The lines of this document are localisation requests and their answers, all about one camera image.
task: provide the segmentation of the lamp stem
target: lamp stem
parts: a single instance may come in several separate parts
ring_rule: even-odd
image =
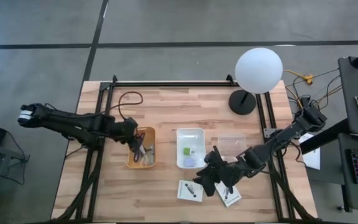
[[[249,94],[249,92],[246,91],[246,93],[242,97],[241,104],[243,104],[246,101],[248,94]]]

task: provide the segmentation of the green object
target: green object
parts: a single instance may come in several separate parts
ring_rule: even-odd
[[[185,147],[183,149],[183,154],[184,155],[190,156],[190,153],[191,153],[191,149],[189,147]]]

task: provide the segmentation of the concrete floor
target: concrete floor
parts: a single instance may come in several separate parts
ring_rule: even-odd
[[[0,0],[0,44],[91,43],[101,5],[102,0]],[[110,0],[100,37],[102,43],[279,40],[358,40],[358,0]],[[234,73],[237,59],[250,48],[99,49],[89,79],[221,80]],[[269,48],[282,58],[284,69],[314,75],[337,68],[339,57],[358,55],[358,45]],[[31,155],[24,186],[4,181],[0,223],[50,217],[67,141],[46,129],[22,128],[16,119],[26,103],[74,111],[89,52],[0,50],[0,127],[10,130]],[[337,75],[319,77],[312,86],[300,83],[299,94],[313,96]],[[287,85],[294,78],[283,75]],[[337,80],[332,87],[339,84]],[[329,101],[323,110],[327,127],[346,117],[341,92]],[[310,184],[320,218],[358,223],[357,210],[336,210],[342,204],[339,185],[313,179]]]

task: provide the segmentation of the orange basket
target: orange basket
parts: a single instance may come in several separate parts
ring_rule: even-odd
[[[151,154],[151,151],[146,151],[147,158],[149,162],[144,164],[142,158],[139,158],[138,162],[134,161],[134,153],[129,151],[128,153],[128,162],[127,166],[132,169],[145,169],[153,167],[157,161],[157,148],[155,145],[155,130],[152,127],[143,127],[137,129],[138,134],[144,133],[143,147],[145,150],[150,149],[150,146],[154,146],[154,155]]]

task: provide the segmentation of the white card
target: white card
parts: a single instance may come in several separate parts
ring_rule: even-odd
[[[313,137],[312,134],[306,133],[302,135],[301,138],[299,138],[299,143],[303,143],[304,141],[312,137]],[[303,162],[305,162],[307,167],[320,170],[320,148],[308,152],[302,155],[302,157],[303,157]]]
[[[216,191],[218,191],[219,196],[221,196],[221,199],[226,207],[232,205],[234,202],[241,199],[241,194],[237,190],[237,187],[233,187],[233,194],[230,194],[230,192],[226,194],[226,191],[229,189],[227,189],[223,182],[215,184],[215,187]]]
[[[204,188],[202,185],[187,180],[179,180],[178,198],[192,200],[195,202],[203,201]]]

